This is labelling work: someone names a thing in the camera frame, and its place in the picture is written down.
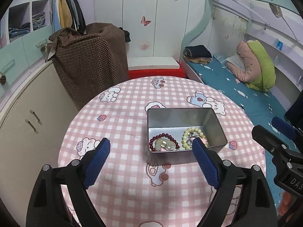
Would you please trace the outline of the right human hand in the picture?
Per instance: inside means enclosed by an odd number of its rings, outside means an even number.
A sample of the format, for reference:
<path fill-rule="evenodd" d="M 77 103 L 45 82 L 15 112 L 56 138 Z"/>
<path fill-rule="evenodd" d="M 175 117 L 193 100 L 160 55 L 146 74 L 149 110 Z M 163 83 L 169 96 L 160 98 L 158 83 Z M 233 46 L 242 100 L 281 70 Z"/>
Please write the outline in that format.
<path fill-rule="evenodd" d="M 282 200 L 278 207 L 278 213 L 280 216 L 283 216 L 284 214 L 286 214 L 286 212 L 288 212 L 288 210 L 290 208 L 291 197 L 292 196 L 290 193 L 288 193 L 286 191 L 283 192 Z"/>

